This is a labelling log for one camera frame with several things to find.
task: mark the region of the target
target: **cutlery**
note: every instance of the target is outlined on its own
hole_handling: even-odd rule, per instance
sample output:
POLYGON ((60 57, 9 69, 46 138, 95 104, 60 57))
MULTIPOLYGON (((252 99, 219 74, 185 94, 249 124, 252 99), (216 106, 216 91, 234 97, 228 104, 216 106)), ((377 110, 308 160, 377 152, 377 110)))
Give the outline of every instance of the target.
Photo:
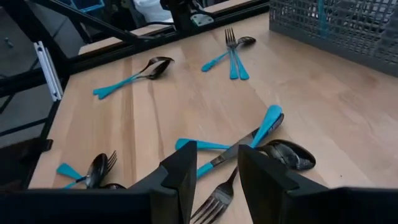
POLYGON ((236 51, 236 46, 238 45, 236 43, 235 35, 234 35, 234 30, 232 28, 226 29, 225 30, 225 35, 226 38, 228 39, 228 42, 230 43, 229 46, 231 48, 231 52, 234 55, 236 59, 236 63, 238 64, 238 74, 241 80, 248 80, 249 79, 249 74, 247 73, 246 69, 243 66, 243 63, 241 59, 238 56, 238 52, 236 51))
POLYGON ((180 138, 175 143, 175 150, 181 149, 189 141, 196 141, 198 149, 229 149, 231 147, 231 146, 218 144, 218 143, 199 141, 199 140, 195 140, 195 139, 180 138))
POLYGON ((271 105, 267 110, 260 128, 243 137, 221 155, 201 166, 197 170, 197 179, 207 174, 210 170, 214 169, 214 167, 229 159, 235 158, 238 155, 238 147, 240 144, 249 144, 251 142, 250 147, 255 148, 263 138, 279 127, 283 118, 282 108, 278 105, 271 105))
MULTIPOLYGON (((181 139, 177 140, 175 145, 175 150, 179 150, 183 147, 181 146, 181 139)), ((225 145, 199 141, 196 139, 186 139, 188 141, 200 142, 197 144, 197 149, 225 149, 225 145)), ((312 169, 317 163, 315 157, 306 150, 304 147, 299 146, 294 142, 283 139, 275 139, 263 146, 258 146, 255 148, 257 151, 265 152, 270 158, 276 159, 282 164, 286 165, 289 169, 303 171, 312 169)))
POLYGON ((69 189, 73 187, 75 184, 84 181, 88 189, 97 188, 100 186, 101 181, 103 180, 106 168, 108 165, 108 158, 106 154, 101 153, 95 157, 94 161, 91 163, 90 168, 88 169, 87 174, 75 180, 74 182, 66 185, 64 188, 69 189))
POLYGON ((118 157, 116 155, 116 151, 113 151, 113 153, 111 154, 111 157, 108 159, 108 163, 106 165, 106 173, 105 175, 107 175, 111 169, 113 168, 114 164, 116 163, 118 157))
POLYGON ((235 167, 228 180, 217 186, 216 189, 207 198, 205 203, 203 203, 203 205, 201 205, 198 210, 191 216, 192 220, 195 216, 202 212, 194 223, 198 222, 202 217, 206 215, 206 217, 203 218, 200 224, 204 223, 211 216, 213 216, 213 218, 211 218, 211 220, 207 222, 207 224, 211 224, 225 212, 234 197, 233 182, 237 173, 238 167, 235 167))
POLYGON ((304 147, 283 139, 270 141, 262 146, 260 151, 293 170, 309 170, 317 163, 311 152, 308 152, 304 147))
POLYGON ((85 180, 87 188, 96 188, 101 181, 104 179, 104 177, 110 172, 110 170, 113 168, 117 161, 117 155, 116 151, 113 151, 111 154, 111 157, 108 159, 106 154, 101 153, 99 154, 94 161, 91 163, 89 171, 87 172, 87 175, 82 177, 78 172, 76 172, 72 167, 70 167, 68 164, 63 163, 58 167, 57 173, 63 174, 66 176, 69 176, 73 179, 76 179, 76 181, 68 184, 65 186, 65 188, 70 188, 73 187, 75 184, 82 182, 85 180), (102 171, 103 169, 103 161, 106 161, 105 164, 105 172, 102 171))
POLYGON ((116 189, 126 189, 125 187, 123 187, 120 184, 117 183, 110 183, 110 184, 106 184, 104 186, 100 186, 100 189, 111 189, 111 190, 116 190, 116 189))
MULTIPOLYGON (((265 138, 272 130, 277 128, 281 124, 283 117, 284 115, 282 113, 282 108, 276 105, 270 106, 260 128, 258 129, 254 138, 252 138, 250 147, 256 147, 261 139, 265 138)), ((210 217, 213 217, 209 222, 207 222, 207 224, 212 224, 215 220, 222 216, 222 214, 224 214, 225 210, 228 208, 234 197, 233 181, 237 172, 238 167, 236 166, 229 179, 217 186, 205 203, 203 203, 203 205, 201 205, 199 209, 192 215, 191 220, 196 215, 201 213, 194 223, 198 222, 202 217, 204 217, 200 222, 200 224, 202 224, 205 223, 210 217)))
POLYGON ((229 78, 234 80, 234 79, 239 78, 238 71, 236 70, 236 67, 235 67, 235 59, 234 59, 234 52, 233 52, 235 43, 229 38, 227 29, 225 30, 225 43, 226 43, 226 48, 227 48, 228 55, 229 55, 229 78))
POLYGON ((67 177, 71 177, 71 178, 76 179, 76 180, 83 177, 82 175, 80 175, 77 171, 74 170, 74 168, 72 168, 67 163, 61 164, 58 167, 58 169, 57 169, 57 173, 65 175, 67 177))
POLYGON ((107 97, 111 93, 113 93, 115 90, 121 88, 125 84, 132 83, 133 81, 139 79, 139 78, 147 78, 150 80, 155 80, 160 78, 161 74, 166 70, 166 68, 169 66, 171 62, 173 62, 174 59, 169 58, 169 57, 154 57, 149 60, 147 66, 145 66, 144 69, 139 71, 138 73, 130 76, 129 78, 111 86, 103 87, 103 88, 97 88, 93 90, 94 95, 98 95, 98 99, 102 100, 103 98, 107 97), (141 75, 142 72, 147 70, 151 65, 157 63, 157 62, 162 62, 158 66, 156 66, 153 71, 150 72, 149 75, 141 75))
MULTIPOLYGON (((241 37, 238 39, 238 44, 236 45, 237 47, 242 44, 243 47, 248 47, 250 45, 253 45, 256 43, 255 38, 253 37, 241 37)), ((208 72, 211 68, 213 68, 221 59, 225 57, 225 55, 228 54, 228 51, 223 53, 222 55, 218 56, 217 58, 214 58, 213 60, 207 62, 204 66, 202 66, 201 70, 203 72, 208 72)))

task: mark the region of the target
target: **gray plastic basket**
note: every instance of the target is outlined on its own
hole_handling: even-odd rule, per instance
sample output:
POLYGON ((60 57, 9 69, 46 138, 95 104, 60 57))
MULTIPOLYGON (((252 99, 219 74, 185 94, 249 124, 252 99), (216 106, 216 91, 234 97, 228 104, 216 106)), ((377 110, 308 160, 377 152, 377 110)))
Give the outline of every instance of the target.
POLYGON ((270 30, 398 77, 397 0, 270 0, 270 30))

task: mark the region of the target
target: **wooden table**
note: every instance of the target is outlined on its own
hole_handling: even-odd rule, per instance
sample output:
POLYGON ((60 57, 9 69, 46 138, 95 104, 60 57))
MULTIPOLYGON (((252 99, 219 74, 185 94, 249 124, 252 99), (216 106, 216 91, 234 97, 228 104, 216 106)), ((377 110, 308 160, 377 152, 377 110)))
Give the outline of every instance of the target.
MULTIPOLYGON (((118 153, 108 182, 130 186, 174 152, 178 138, 232 144, 281 105, 282 126, 269 139, 306 147, 317 165, 304 176, 328 187, 398 184, 398 79, 268 30, 268 14, 231 24, 257 43, 240 51, 250 79, 229 79, 229 62, 201 66, 223 53, 224 27, 81 72, 70 78, 30 188, 62 187, 55 169, 67 162, 84 174, 95 155, 118 153), (155 56, 175 59, 167 77, 143 80, 104 100, 95 88, 115 84, 155 56)), ((198 166, 220 152, 199 152, 198 166)), ((193 208, 230 175, 234 163, 197 183, 193 208)), ((220 223, 250 223, 239 178, 220 223)))

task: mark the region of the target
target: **blue handle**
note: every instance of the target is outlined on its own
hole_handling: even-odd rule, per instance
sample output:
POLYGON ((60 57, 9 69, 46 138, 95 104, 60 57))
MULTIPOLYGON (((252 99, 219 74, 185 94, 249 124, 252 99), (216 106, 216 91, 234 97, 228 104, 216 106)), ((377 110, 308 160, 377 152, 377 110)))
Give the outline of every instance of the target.
POLYGON ((213 68, 213 66, 215 66, 225 55, 228 54, 228 51, 223 53, 222 55, 218 56, 217 58, 214 58, 213 60, 207 62, 202 68, 201 70, 203 72, 208 72, 211 68, 213 68))
POLYGON ((196 139, 180 138, 175 143, 175 150, 181 149, 189 141, 196 141, 198 149, 229 149, 230 148, 230 146, 226 146, 226 145, 223 145, 223 144, 199 141, 199 140, 196 140, 196 139))
POLYGON ((229 53, 229 63, 231 66, 229 68, 229 78, 234 80, 234 79, 239 78, 238 71, 236 70, 236 67, 235 67, 234 54, 233 54, 232 50, 228 49, 228 53, 229 53))
POLYGON ((58 167, 57 173, 71 177, 76 180, 82 178, 82 176, 78 172, 76 172, 70 165, 66 163, 63 163, 58 167))
POLYGON ((250 78, 249 74, 246 71, 246 69, 244 68, 243 63, 242 63, 241 59, 239 58, 237 51, 234 50, 233 52, 234 52, 234 55, 236 56, 236 62, 238 63, 239 76, 240 76, 241 80, 248 80, 250 78))
POLYGON ((250 147, 255 148, 264 138, 266 132, 272 127, 276 120, 278 120, 279 116, 282 114, 282 108, 278 105, 271 105, 267 114, 264 117, 264 120, 261 123, 261 126, 253 139, 253 142, 250 144, 250 147))
POLYGON ((111 86, 107 86, 107 87, 103 87, 103 88, 97 88, 97 89, 93 90, 93 95, 98 95, 98 99, 102 100, 103 98, 107 97, 108 95, 113 93, 115 90, 121 88, 125 84, 131 83, 132 81, 134 81, 139 74, 140 73, 132 75, 131 77, 129 77, 115 85, 111 85, 111 86))
POLYGON ((197 179, 199 179, 200 177, 202 177, 203 175, 207 174, 207 172, 209 172, 210 170, 212 170, 213 165, 208 162, 205 165, 201 166, 198 170, 197 170, 197 179))
POLYGON ((70 183, 70 184, 64 186, 63 188, 64 188, 64 189, 69 189, 69 188, 73 187, 75 184, 77 184, 77 183, 76 183, 76 182, 72 182, 72 183, 70 183))

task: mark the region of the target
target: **spoon bowl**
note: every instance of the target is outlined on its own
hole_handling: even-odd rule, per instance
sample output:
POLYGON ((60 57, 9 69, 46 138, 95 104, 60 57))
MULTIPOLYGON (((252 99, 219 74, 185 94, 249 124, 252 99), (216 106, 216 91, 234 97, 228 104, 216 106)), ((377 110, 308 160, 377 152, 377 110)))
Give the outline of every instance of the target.
POLYGON ((309 170, 317 163, 311 152, 304 147, 283 139, 272 140, 256 149, 265 152, 270 158, 278 160, 293 170, 309 170))
POLYGON ((104 186, 99 187, 100 189, 110 189, 110 190, 117 190, 117 189, 126 189, 124 186, 117 184, 117 183, 109 183, 104 186))
POLYGON ((242 45, 243 47, 248 47, 256 43, 256 39, 253 37, 245 36, 238 39, 238 45, 242 45))
POLYGON ((107 163, 108 157, 105 153, 101 153, 95 157, 86 175, 85 182, 87 189, 94 189, 100 186, 101 181, 106 175, 107 163))
POLYGON ((162 76, 166 68, 170 65, 174 60, 168 57, 161 57, 163 62, 156 66, 148 75, 139 76, 137 78, 147 78, 150 80, 156 80, 162 76))

